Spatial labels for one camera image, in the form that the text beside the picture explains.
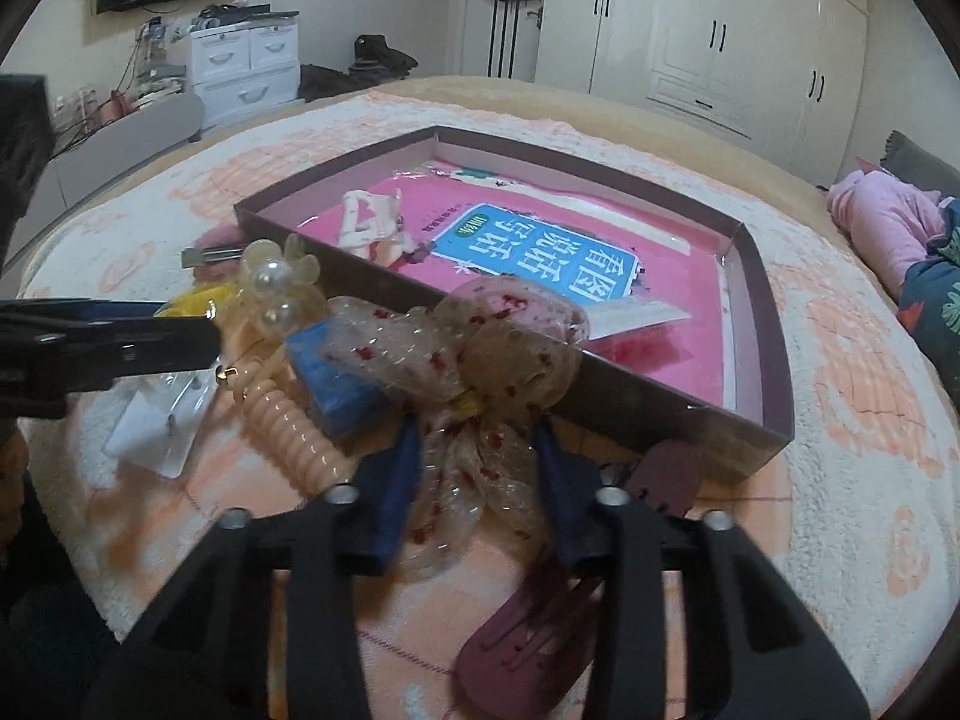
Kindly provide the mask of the white earring card packet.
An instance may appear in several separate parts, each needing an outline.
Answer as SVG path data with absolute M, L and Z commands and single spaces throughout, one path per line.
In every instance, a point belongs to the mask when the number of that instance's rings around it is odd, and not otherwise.
M 135 380 L 103 452 L 161 478 L 178 478 L 216 393 L 212 369 Z

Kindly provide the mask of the maroon hair claw clip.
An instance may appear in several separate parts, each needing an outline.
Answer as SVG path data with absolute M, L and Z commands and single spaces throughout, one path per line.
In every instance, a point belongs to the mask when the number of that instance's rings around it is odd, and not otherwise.
M 703 483 L 703 450 L 683 440 L 652 445 L 638 460 L 597 468 L 654 511 L 681 517 Z M 490 619 L 462 645 L 454 674 L 483 718 L 545 718 L 592 661 L 599 577 L 578 577 L 545 551 Z

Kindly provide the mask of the clear pearl flower clip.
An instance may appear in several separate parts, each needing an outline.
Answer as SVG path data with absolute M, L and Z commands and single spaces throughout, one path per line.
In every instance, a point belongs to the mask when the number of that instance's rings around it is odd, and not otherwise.
M 320 263 L 306 252 L 306 241 L 288 234 L 283 244 L 251 242 L 242 252 L 238 292 L 226 317 L 274 341 L 324 320 L 327 298 L 320 288 Z

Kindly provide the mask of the blue rectangular box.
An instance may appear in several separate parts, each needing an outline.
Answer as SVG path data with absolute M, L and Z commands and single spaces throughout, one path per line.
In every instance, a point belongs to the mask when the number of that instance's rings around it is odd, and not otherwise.
M 322 346 L 329 335 L 329 322 L 321 320 L 293 333 L 285 351 L 296 377 L 313 402 L 317 424 L 331 439 L 346 439 L 389 410 L 387 400 L 374 383 L 325 359 Z

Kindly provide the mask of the cream white claw clip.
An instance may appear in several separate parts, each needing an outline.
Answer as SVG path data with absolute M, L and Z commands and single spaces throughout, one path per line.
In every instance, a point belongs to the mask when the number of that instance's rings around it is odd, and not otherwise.
M 394 265 L 415 252 L 416 242 L 405 226 L 398 188 L 391 193 L 352 190 L 343 195 L 342 208 L 338 249 L 382 266 Z

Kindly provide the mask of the beige dotted ribbon bow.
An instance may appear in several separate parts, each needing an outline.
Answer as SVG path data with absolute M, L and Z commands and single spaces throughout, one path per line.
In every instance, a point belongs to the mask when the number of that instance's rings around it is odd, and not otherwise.
M 519 550 L 544 543 L 530 431 L 578 375 L 586 311 L 534 281 L 482 277 L 433 307 L 338 296 L 329 312 L 324 356 L 418 419 L 400 575 L 421 582 L 454 567 L 485 517 Z

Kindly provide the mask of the white orange plush blanket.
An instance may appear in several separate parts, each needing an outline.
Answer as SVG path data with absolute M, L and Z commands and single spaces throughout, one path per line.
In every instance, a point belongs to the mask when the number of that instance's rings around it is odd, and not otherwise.
M 907 699 L 958 603 L 957 416 L 884 289 L 856 298 L 812 288 L 797 268 L 763 261 L 788 342 L 796 437 L 747 483 L 706 483 L 692 514 L 736 517 L 884 717 Z M 182 481 L 110 460 L 103 444 L 122 400 L 119 387 L 86 395 L 64 421 L 23 427 L 32 486 L 108 652 L 215 515 L 299 502 L 238 433 L 229 398 Z M 428 582 L 359 585 L 374 717 L 469 717 L 452 662 L 519 580 L 492 538 Z

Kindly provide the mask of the white drawer cabinet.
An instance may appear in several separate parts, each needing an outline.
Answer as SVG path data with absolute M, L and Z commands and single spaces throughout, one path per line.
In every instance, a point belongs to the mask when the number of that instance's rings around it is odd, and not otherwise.
M 190 31 L 176 43 L 185 86 L 203 106 L 203 130 L 244 121 L 298 99 L 296 11 L 264 13 Z

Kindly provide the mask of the brown shallow cardboard tray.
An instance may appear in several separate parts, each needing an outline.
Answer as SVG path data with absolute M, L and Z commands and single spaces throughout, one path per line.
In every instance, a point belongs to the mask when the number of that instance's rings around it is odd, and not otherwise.
M 509 275 L 586 312 L 556 414 L 630 449 L 703 445 L 752 476 L 794 437 L 788 351 L 747 226 L 596 161 L 430 125 L 353 149 L 242 200 L 254 238 L 298 234 L 332 296 L 431 307 Z

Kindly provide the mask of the dark clothes pile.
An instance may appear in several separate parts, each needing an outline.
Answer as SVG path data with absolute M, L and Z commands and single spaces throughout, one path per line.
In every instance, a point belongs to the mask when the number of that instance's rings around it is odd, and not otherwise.
M 347 71 L 302 64 L 298 98 L 305 103 L 363 91 L 382 83 L 409 78 L 418 62 L 407 52 L 389 46 L 382 34 L 360 34 L 353 46 L 355 58 Z

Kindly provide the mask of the floral navy quilt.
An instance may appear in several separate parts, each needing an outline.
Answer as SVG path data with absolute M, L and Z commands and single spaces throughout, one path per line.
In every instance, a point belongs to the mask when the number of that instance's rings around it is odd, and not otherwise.
M 928 242 L 926 257 L 908 268 L 898 317 L 947 387 L 957 387 L 958 200 L 950 200 L 942 218 L 944 231 Z

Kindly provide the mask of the pink pillow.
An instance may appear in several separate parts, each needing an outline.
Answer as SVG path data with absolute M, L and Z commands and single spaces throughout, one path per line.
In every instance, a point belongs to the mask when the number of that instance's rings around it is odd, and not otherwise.
M 907 271 L 928 255 L 928 242 L 946 231 L 944 211 L 951 201 L 882 167 L 850 172 L 827 190 L 828 215 L 894 301 Z

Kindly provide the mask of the tan bed sheet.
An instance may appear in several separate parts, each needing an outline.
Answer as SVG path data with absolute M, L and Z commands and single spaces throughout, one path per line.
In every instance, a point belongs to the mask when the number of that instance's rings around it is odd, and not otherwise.
M 43 234 L 2 293 L 159 301 L 187 288 L 182 249 L 241 200 L 314 164 L 432 125 L 556 149 L 672 188 L 743 221 L 768 262 L 862 298 L 878 276 L 813 185 L 663 115 L 529 83 L 438 76 L 233 125 L 133 172 Z

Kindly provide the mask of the grey headboard cushion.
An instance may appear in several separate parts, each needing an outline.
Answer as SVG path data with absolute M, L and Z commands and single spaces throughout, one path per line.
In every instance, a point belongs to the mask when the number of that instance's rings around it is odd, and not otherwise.
M 958 197 L 960 193 L 957 167 L 921 148 L 900 130 L 892 130 L 887 137 L 880 165 L 901 182 L 924 192 L 939 192 L 942 197 Z

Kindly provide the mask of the white built-in wardrobe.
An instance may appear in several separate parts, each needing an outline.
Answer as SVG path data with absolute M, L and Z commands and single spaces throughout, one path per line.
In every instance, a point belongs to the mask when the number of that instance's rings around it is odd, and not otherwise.
M 545 0 L 535 80 L 640 107 L 836 181 L 867 0 Z

